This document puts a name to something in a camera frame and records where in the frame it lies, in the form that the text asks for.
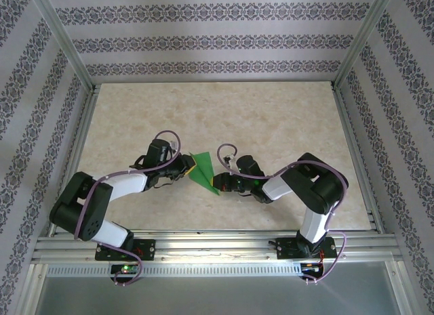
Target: green paper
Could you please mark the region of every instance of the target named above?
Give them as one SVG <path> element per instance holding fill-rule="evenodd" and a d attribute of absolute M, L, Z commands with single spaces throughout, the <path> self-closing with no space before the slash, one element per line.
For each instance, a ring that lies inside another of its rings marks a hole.
<path fill-rule="evenodd" d="M 196 162 L 196 167 L 189 173 L 190 180 L 219 195 L 218 190 L 211 185 L 214 169 L 212 168 L 210 153 L 192 154 L 190 152 L 190 155 Z"/>

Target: striped wall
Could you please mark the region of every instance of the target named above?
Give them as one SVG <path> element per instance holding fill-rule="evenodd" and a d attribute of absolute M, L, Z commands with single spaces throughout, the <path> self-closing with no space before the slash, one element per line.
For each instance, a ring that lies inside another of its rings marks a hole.
<path fill-rule="evenodd" d="M 341 94 L 384 224 L 434 314 L 434 0 L 391 0 Z"/>
<path fill-rule="evenodd" d="M 86 95 L 32 0 L 0 11 L 0 314 L 13 314 Z"/>
<path fill-rule="evenodd" d="M 51 0 L 95 83 L 332 80 L 373 0 Z"/>

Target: aluminum frame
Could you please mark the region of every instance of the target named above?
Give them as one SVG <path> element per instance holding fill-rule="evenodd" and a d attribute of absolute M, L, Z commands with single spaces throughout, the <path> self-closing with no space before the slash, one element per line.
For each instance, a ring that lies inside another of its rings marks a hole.
<path fill-rule="evenodd" d="M 85 107 L 85 116 L 79 126 L 78 140 L 73 148 L 71 163 L 66 170 L 66 179 L 76 171 L 83 150 L 85 138 L 90 126 L 93 111 L 98 98 L 100 85 L 94 88 L 88 71 L 79 54 L 69 39 L 62 23 L 49 0 L 35 0 L 50 28 L 53 30 L 61 48 L 79 75 L 83 84 L 92 95 Z M 351 158 L 361 186 L 363 199 L 367 206 L 368 217 L 376 230 L 350 231 L 347 248 L 339 262 L 385 262 L 399 309 L 402 314 L 419 314 L 418 304 L 412 290 L 408 273 L 402 261 L 402 255 L 393 234 L 384 234 L 381 218 L 372 196 L 368 178 L 364 171 L 354 135 L 349 125 L 348 116 L 342 105 L 339 88 L 354 61 L 369 37 L 375 23 L 389 0 L 375 0 L 366 19 L 357 33 L 354 42 L 342 61 L 338 74 L 332 83 L 336 107 L 347 139 Z M 162 267 L 176 264 L 278 264 L 276 251 L 268 240 L 277 237 L 295 236 L 294 231 L 259 231 L 259 230 L 135 230 L 135 237 L 155 239 L 155 261 Z M 336 246 L 342 246 L 339 235 L 334 236 Z M 16 314 L 34 314 L 37 309 L 45 276 L 50 265 L 66 264 L 72 266 L 101 264 L 94 260 L 95 243 L 73 240 L 73 236 L 51 225 L 48 237 L 38 239 L 31 265 L 24 282 Z"/>

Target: enclosure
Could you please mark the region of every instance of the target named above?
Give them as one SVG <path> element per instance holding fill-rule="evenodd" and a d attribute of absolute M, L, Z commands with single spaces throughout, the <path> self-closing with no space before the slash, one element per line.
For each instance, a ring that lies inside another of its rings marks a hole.
<path fill-rule="evenodd" d="M 158 314 L 434 313 L 433 14 L 434 0 L 1 0 L 0 313 L 125 310 L 116 296 Z M 306 151 L 343 172 L 336 272 L 306 287 L 274 270 L 268 241 L 304 215 L 293 196 L 264 207 L 182 180 L 110 205 L 156 241 L 147 278 L 112 287 L 96 244 L 48 213 L 76 171 L 125 169 L 166 128 L 216 173 L 224 142 L 266 173 Z"/>

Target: metal corner post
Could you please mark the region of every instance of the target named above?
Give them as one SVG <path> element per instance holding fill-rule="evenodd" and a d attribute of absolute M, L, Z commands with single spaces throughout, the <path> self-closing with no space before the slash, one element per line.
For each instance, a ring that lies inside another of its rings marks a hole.
<path fill-rule="evenodd" d="M 363 20 L 359 31 L 355 35 L 355 38 L 347 51 L 347 54 L 345 54 L 345 57 L 342 60 L 342 64 L 340 65 L 336 78 L 334 79 L 335 88 L 340 88 L 342 86 L 345 77 L 348 75 L 360 51 L 363 49 L 388 2 L 389 0 L 374 0 L 372 3 L 368 14 Z"/>
<path fill-rule="evenodd" d="M 403 261 L 386 261 L 393 292 L 402 314 L 422 314 Z"/>
<path fill-rule="evenodd" d="M 81 61 L 80 55 L 68 36 L 68 33 L 59 19 L 56 10 L 53 8 L 50 0 L 33 0 L 44 17 L 47 25 L 57 39 L 60 48 L 65 53 L 69 62 L 72 64 L 86 91 L 89 93 L 94 88 L 92 79 L 87 71 L 85 64 Z"/>
<path fill-rule="evenodd" d="M 31 264 L 18 300 L 16 315 L 34 315 L 47 275 L 47 264 Z"/>
<path fill-rule="evenodd" d="M 94 114 L 96 100 L 98 99 L 98 93 L 100 92 L 101 85 L 97 85 L 95 90 L 91 90 L 86 98 L 86 105 L 83 112 L 83 118 L 78 125 L 77 130 L 77 139 L 73 146 L 73 151 L 71 152 L 71 162 L 66 169 L 65 181 L 62 185 L 62 190 L 68 183 L 68 180 L 72 177 L 72 175 L 76 172 L 79 161 L 81 158 L 81 153 L 83 152 L 84 143 L 86 141 L 87 133 L 89 131 L 90 122 L 92 120 L 92 115 Z M 56 232 L 56 225 L 50 224 L 50 228 L 48 230 L 48 236 L 53 236 Z"/>
<path fill-rule="evenodd" d="M 355 139 L 353 130 L 351 129 L 350 120 L 348 118 L 347 112 L 344 107 L 344 102 L 340 95 L 339 90 L 335 90 L 332 85 L 333 96 L 336 103 L 336 108 L 338 110 L 340 122 L 342 123 L 342 128 L 344 130 L 345 139 L 347 140 L 348 149 L 353 160 L 354 170 L 359 181 L 361 195 L 365 201 L 365 205 L 372 212 L 372 217 L 376 224 L 376 229 L 379 234 L 384 234 L 384 226 L 382 225 L 382 220 L 380 212 L 374 198 L 374 194 L 371 189 L 371 185 L 366 174 L 365 167 L 363 166 L 363 160 L 360 155 L 360 151 L 357 147 L 357 141 Z"/>

